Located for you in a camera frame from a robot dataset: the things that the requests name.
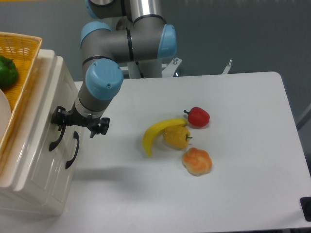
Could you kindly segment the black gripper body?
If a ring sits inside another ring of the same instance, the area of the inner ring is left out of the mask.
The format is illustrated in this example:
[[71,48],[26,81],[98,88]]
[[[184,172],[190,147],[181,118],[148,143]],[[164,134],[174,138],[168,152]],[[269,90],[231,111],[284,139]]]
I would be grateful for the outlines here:
[[68,111],[67,114],[67,126],[80,126],[86,128],[92,128],[95,126],[100,126],[100,118],[95,117],[92,114],[87,114],[87,116],[83,116],[78,113],[75,108],[72,108]]

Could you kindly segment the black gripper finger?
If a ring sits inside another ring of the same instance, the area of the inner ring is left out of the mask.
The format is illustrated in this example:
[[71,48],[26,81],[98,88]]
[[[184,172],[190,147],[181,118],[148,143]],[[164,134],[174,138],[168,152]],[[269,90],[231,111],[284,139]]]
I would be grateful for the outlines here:
[[95,135],[101,134],[106,135],[110,125],[110,118],[102,117],[91,121],[89,124],[90,138]]
[[58,131],[61,131],[65,126],[68,126],[68,117],[70,112],[62,106],[57,106],[51,117],[51,124],[58,126]]

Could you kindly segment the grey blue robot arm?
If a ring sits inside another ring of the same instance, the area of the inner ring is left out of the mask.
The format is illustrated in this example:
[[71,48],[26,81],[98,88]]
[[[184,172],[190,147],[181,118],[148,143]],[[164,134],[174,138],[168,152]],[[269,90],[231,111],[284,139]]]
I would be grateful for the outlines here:
[[83,84],[70,110],[58,106],[51,123],[61,133],[67,126],[106,134],[103,113],[123,82],[121,63],[160,61],[177,52],[173,25],[168,24],[158,0],[87,0],[95,18],[82,28]]

